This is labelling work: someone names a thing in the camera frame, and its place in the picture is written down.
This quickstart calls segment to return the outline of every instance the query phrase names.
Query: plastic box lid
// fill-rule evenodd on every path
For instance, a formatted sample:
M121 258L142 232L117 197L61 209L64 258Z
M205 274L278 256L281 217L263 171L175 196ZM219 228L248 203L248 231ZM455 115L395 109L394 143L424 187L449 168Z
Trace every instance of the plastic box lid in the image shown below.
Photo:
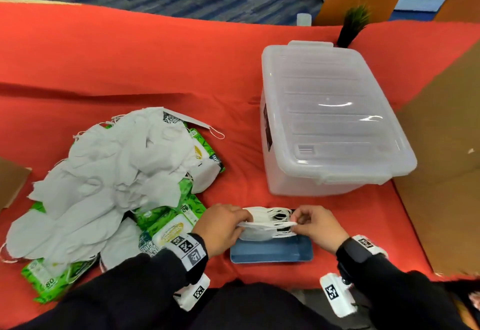
M261 56L278 166L318 184L383 184L417 166L362 55L325 42L272 45Z

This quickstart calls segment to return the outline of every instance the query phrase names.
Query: hand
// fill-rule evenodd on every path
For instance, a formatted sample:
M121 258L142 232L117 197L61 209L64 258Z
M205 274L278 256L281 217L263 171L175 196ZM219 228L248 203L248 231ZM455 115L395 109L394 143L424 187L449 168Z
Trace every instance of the hand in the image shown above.
M308 236L332 254L350 237L332 212L323 206L302 205L293 212L290 221L297 223L291 228L294 233Z
M212 258L235 244L245 230L237 228L237 224L244 221L254 221L248 210L243 210L240 206L216 204L203 213L191 232L201 236L208 258Z

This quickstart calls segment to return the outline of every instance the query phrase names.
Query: cardboard box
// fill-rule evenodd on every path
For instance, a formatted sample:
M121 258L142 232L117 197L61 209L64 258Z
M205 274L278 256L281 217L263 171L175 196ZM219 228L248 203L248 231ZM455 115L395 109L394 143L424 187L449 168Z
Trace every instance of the cardboard box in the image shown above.
M433 270L478 275L480 42L397 116L418 166L394 182Z
M15 200L31 171L0 157L0 210Z

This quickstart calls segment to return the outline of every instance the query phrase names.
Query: left hand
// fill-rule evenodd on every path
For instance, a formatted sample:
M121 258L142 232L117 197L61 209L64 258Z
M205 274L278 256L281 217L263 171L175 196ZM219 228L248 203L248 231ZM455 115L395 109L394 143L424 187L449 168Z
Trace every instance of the left hand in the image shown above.
M248 210L240 206L216 204L208 208L191 231L205 242L208 258L218 256L235 244L245 228L241 222L254 221Z

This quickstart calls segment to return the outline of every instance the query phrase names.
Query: clear plastic storage box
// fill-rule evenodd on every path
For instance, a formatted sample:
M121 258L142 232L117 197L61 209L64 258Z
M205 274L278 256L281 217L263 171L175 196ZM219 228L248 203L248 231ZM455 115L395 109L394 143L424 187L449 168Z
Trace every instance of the clear plastic storage box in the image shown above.
M342 194L415 169L415 154L360 53L292 41L268 46L261 61L261 140L273 194Z

